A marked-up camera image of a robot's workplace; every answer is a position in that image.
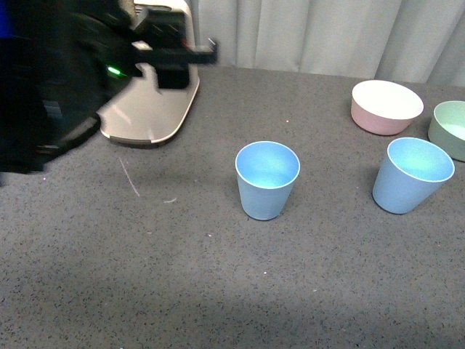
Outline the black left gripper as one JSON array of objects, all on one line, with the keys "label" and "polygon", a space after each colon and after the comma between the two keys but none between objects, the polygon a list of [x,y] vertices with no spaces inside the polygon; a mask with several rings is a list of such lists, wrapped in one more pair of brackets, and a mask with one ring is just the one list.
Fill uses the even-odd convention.
[{"label": "black left gripper", "polygon": [[157,86],[187,86],[190,65],[214,64],[219,47],[191,46],[187,16],[133,1],[1,3],[1,171],[43,172],[100,128],[98,110],[140,64]]}]

